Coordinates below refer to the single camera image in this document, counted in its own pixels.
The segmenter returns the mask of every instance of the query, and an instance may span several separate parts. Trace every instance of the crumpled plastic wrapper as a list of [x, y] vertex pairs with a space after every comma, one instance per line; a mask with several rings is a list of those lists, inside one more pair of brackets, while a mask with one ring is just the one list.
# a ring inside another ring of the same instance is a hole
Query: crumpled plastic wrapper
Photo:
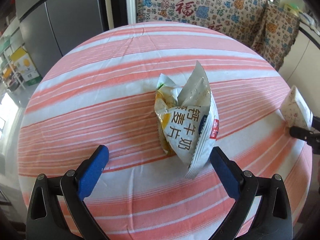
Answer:
[[298, 126], [310, 130], [313, 113], [304, 101], [296, 86], [292, 86], [280, 106], [280, 112], [288, 127]]
[[208, 161], [219, 131], [219, 117], [205, 71], [197, 61], [181, 88], [161, 74], [155, 112], [161, 147], [176, 153], [188, 165], [186, 178], [194, 179]]

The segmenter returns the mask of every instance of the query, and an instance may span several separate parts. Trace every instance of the opened oatmeal packet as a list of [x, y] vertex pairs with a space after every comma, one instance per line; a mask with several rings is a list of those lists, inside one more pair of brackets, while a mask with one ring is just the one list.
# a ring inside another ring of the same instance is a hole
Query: opened oatmeal packet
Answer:
[[176, 153], [188, 165], [186, 178], [194, 179], [208, 161], [219, 131], [217, 106], [198, 61], [183, 88], [160, 75], [155, 112], [162, 149]]

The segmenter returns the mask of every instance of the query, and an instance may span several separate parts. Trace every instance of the white cabinet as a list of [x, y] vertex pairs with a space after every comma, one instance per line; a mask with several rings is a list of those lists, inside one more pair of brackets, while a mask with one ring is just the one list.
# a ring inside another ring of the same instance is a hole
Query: white cabinet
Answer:
[[315, 116], [320, 116], [320, 50], [309, 42], [297, 68], [287, 80], [296, 85]]
[[296, 69], [304, 52], [307, 49], [309, 41], [309, 38], [301, 31], [299, 31], [295, 43], [291, 46], [291, 50], [284, 58], [284, 63], [279, 70], [280, 76], [282, 76], [285, 81], [288, 81], [288, 79]]

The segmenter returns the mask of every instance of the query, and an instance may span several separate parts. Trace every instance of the blue label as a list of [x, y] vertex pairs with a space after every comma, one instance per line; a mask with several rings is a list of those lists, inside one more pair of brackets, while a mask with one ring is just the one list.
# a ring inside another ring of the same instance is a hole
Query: blue label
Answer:
[[202, 119], [201, 119], [201, 121], [200, 121], [200, 124], [199, 124], [199, 129], [198, 129], [198, 133], [199, 133], [199, 135], [201, 134], [201, 132], [202, 132], [202, 128], [204, 127], [204, 124], [205, 124], [205, 121], [207, 121], [207, 115], [203, 115], [203, 117], [202, 117]]

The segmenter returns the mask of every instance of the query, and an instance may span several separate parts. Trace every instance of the striped tablecloth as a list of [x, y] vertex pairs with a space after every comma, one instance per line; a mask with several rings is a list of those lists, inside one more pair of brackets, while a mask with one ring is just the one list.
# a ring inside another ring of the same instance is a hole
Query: striped tablecloth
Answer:
[[[255, 52], [215, 31], [144, 23], [102, 33], [65, 55], [44, 77], [23, 119], [18, 162], [28, 204], [36, 176], [76, 169], [99, 144], [110, 160], [85, 203], [111, 239], [208, 239], [233, 204], [207, 164], [194, 179], [166, 156], [153, 106], [160, 73], [183, 86], [198, 60], [215, 98], [217, 145], [257, 176], [279, 173], [293, 221], [308, 193], [312, 155], [284, 129], [289, 87]], [[256, 198], [248, 230], [258, 206]], [[70, 229], [78, 233], [64, 203]]]

